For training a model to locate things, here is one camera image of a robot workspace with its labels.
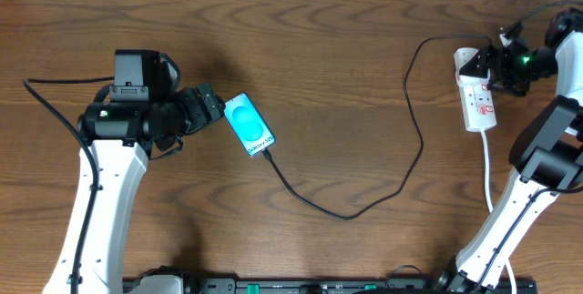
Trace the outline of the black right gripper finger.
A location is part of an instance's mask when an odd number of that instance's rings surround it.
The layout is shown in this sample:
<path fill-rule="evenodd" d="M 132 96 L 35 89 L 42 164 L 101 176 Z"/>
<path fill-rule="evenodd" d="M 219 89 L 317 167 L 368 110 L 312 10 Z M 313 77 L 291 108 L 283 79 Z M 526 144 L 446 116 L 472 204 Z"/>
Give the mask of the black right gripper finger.
<path fill-rule="evenodd" d="M 515 86 L 508 84 L 488 83 L 486 85 L 486 88 L 492 92 L 497 92 L 514 97 L 522 97 L 524 95 L 524 91 L 522 89 L 516 88 Z"/>
<path fill-rule="evenodd" d="M 462 47 L 458 50 L 459 62 L 458 74 L 473 78 L 490 78 L 491 63 L 496 50 L 493 46 L 484 48 Z"/>

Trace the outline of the white power strip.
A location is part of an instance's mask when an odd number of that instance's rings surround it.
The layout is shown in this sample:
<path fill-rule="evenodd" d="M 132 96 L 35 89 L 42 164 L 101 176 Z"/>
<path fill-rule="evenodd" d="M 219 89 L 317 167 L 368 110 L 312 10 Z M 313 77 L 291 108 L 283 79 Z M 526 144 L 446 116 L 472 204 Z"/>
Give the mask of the white power strip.
<path fill-rule="evenodd" d="M 479 54 L 476 48 L 462 47 L 455 51 L 455 81 L 459 87 L 462 112 L 465 121 L 465 130 L 481 132 L 496 126 L 496 113 L 492 93 L 487 88 L 491 72 L 487 69 L 486 76 L 478 72 L 471 76 L 470 71 L 463 71 L 464 66 L 478 61 Z"/>

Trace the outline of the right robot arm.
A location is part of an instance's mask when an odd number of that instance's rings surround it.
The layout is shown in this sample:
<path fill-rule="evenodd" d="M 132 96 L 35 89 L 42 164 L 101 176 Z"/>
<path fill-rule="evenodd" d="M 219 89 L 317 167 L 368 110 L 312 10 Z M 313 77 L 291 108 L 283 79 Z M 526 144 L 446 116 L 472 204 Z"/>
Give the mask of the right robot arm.
<path fill-rule="evenodd" d="M 472 241 L 433 284 L 435 292 L 492 293 L 503 267 L 537 217 L 561 194 L 582 186 L 582 4 L 561 2 L 542 47 L 521 38 L 525 18 L 502 29 L 500 47 L 464 47 L 454 54 L 455 80 L 466 110 L 484 116 L 491 103 L 480 93 L 525 96 L 532 82 L 555 76 L 553 100 L 522 131 L 509 153 L 511 171 L 502 197 Z"/>

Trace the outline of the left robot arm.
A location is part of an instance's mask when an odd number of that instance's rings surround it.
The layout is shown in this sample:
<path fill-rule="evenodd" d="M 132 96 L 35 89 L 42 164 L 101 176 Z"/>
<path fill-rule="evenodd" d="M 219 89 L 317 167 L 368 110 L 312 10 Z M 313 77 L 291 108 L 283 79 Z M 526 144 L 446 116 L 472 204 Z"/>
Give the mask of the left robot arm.
<path fill-rule="evenodd" d="M 128 228 L 151 152 L 163 157 L 183 138 L 220 120 L 224 101 L 209 84 L 181 88 L 168 55 L 119 49 L 114 78 L 79 117 L 77 195 L 46 293 L 120 293 Z"/>

